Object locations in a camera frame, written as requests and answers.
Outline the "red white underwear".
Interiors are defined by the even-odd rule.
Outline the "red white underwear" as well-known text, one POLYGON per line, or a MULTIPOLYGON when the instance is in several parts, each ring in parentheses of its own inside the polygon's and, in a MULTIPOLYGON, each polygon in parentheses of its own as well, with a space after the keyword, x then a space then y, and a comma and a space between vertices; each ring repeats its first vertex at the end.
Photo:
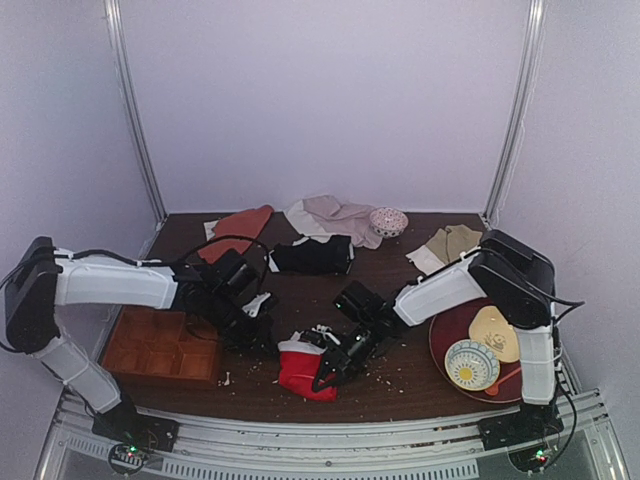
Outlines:
POLYGON ((278 350, 280 386, 306 400, 328 403, 337 399, 336 387, 329 387, 320 392, 314 392, 312 389, 324 349, 303 340, 301 333, 295 331, 289 339, 278 343, 278 350))

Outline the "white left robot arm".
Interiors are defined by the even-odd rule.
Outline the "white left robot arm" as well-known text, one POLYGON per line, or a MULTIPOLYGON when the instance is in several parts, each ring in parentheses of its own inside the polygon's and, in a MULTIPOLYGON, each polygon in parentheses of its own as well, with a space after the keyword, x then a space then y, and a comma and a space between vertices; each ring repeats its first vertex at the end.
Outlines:
POLYGON ((206 321, 232 348, 269 352, 275 347, 269 315, 274 298, 262 291, 245 293, 250 286, 261 288, 265 277, 234 249, 211 264, 192 264, 186 256, 168 262, 101 249, 72 252, 41 236, 1 282, 4 348, 38 359, 92 413, 128 411, 116 380, 58 326, 57 307, 106 304, 183 312, 206 321))

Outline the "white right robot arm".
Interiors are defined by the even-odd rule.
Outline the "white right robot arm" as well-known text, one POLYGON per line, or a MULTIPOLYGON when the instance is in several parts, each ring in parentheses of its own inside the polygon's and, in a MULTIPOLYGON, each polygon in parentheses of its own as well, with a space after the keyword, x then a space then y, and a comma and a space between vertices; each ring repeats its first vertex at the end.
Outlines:
POLYGON ((346 336, 329 331, 310 338, 323 349, 311 390, 319 393, 358 375, 378 346, 410 328, 467 302, 487 299, 511 325, 520 348, 521 398, 526 405, 548 406, 556 397, 559 305, 580 302, 556 295, 551 261, 501 230, 482 235, 477 247, 424 278, 383 298, 362 283, 349 283, 335 307, 355 323, 346 336))

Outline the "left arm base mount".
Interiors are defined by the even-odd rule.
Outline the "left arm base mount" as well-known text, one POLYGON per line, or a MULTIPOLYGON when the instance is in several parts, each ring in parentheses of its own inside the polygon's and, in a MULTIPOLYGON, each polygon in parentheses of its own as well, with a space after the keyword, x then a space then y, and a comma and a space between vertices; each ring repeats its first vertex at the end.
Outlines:
POLYGON ((94 410, 90 404, 86 404, 85 407, 93 418, 92 432, 95 435, 140 450, 173 451, 179 423, 175 420, 139 413, 127 394, 122 394, 121 401, 104 413, 94 410))

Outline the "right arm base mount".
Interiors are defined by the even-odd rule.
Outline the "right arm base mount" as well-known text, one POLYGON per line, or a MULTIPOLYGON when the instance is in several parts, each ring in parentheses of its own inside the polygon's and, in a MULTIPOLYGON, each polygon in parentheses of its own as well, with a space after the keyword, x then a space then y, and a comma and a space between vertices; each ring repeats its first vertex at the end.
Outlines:
POLYGON ((541 440, 547 433, 561 433, 564 430, 554 404, 522 403, 516 412, 482 419, 477 426, 485 450, 541 440))

